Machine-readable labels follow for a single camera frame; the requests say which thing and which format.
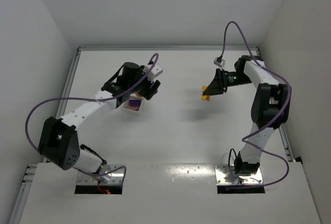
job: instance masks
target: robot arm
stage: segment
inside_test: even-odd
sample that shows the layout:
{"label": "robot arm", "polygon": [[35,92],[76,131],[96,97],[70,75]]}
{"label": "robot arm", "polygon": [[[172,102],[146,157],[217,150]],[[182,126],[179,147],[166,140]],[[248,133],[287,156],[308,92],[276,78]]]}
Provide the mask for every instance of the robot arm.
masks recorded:
{"label": "robot arm", "polygon": [[100,169],[106,167],[107,162],[89,147],[80,146],[79,138],[91,124],[128,100],[130,94],[138,93],[150,100],[157,93],[160,85],[158,80],[155,81],[155,78],[163,71],[159,64],[156,64],[148,76],[131,92],[112,100],[102,101],[130,89],[150,68],[151,65],[139,66],[126,62],[94,96],[96,101],[87,102],[58,119],[49,117],[43,126],[38,152],[63,170],[74,167],[90,173],[102,172]]}
{"label": "robot arm", "polygon": [[[242,56],[235,63],[235,71],[224,71],[224,61],[215,59],[214,63],[221,67],[216,69],[216,75],[211,84],[203,91],[203,100],[208,100],[210,95],[219,95],[227,92],[228,87],[253,83],[257,89],[252,109],[251,118],[253,121],[251,133],[266,125],[283,106],[287,97],[288,88],[285,84],[279,83],[270,73],[258,66],[250,56]],[[276,104],[271,104],[270,99],[274,99]],[[250,137],[249,142],[264,149],[269,137],[285,123],[289,116],[289,104],[282,115],[269,127]],[[261,150],[245,144],[234,161],[234,171],[239,175],[255,174],[260,166]]]}

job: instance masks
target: yellow object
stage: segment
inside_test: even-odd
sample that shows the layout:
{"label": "yellow object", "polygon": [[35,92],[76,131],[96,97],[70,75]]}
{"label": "yellow object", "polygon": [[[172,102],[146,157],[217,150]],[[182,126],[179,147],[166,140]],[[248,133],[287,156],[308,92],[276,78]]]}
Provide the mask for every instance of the yellow object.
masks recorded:
{"label": "yellow object", "polygon": [[[203,85],[202,86],[202,93],[207,89],[207,86],[206,85]],[[210,100],[210,95],[207,95],[207,96],[204,96],[202,95],[202,100],[203,101],[209,101]]]}

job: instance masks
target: wall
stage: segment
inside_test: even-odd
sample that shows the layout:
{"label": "wall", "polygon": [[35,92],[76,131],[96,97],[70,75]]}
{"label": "wall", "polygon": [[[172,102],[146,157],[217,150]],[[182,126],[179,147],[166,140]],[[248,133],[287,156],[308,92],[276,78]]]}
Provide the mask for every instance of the wall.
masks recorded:
{"label": "wall", "polygon": [[[265,36],[283,0],[43,0],[78,45],[220,45],[230,20],[250,44]],[[229,44],[243,44],[235,28]]]}
{"label": "wall", "polygon": [[[72,56],[42,0],[0,0],[0,223],[9,220],[26,165],[41,160],[25,137],[25,118],[38,102],[61,95]],[[33,116],[36,143],[57,105]]]}
{"label": "wall", "polygon": [[286,124],[324,223],[331,219],[331,0],[285,0],[262,44],[269,68],[293,86]]}

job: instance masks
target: metal mounting plate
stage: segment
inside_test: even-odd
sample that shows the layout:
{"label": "metal mounting plate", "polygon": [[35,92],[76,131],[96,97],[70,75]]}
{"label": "metal mounting plate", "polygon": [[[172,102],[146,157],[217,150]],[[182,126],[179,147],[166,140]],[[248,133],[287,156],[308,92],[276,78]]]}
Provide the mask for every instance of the metal mounting plate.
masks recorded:
{"label": "metal mounting plate", "polygon": [[239,176],[231,171],[228,165],[215,165],[216,185],[217,186],[240,186],[263,184],[260,168],[255,175]]}
{"label": "metal mounting plate", "polygon": [[[111,170],[113,170],[123,165],[108,165],[108,166],[111,168]],[[100,183],[100,185],[120,186],[124,176],[124,168],[115,171],[114,173],[111,174],[111,176],[112,178],[108,183]],[[96,186],[98,185],[98,181],[88,175],[79,172],[77,177],[77,185]]]}

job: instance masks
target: black cable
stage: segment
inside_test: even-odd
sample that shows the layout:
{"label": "black cable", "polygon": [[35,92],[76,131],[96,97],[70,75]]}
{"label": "black cable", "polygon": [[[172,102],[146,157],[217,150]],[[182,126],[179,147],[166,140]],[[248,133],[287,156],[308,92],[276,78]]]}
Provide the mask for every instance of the black cable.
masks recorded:
{"label": "black cable", "polygon": [[229,160],[228,160],[228,167],[229,167],[229,170],[230,171],[234,171],[234,169],[233,170],[231,170],[231,168],[230,168],[230,159],[231,159],[231,153],[234,153],[234,156],[235,156],[235,158],[237,158],[237,153],[236,153],[236,151],[233,149],[233,148],[231,148],[230,149],[230,152],[229,152]]}

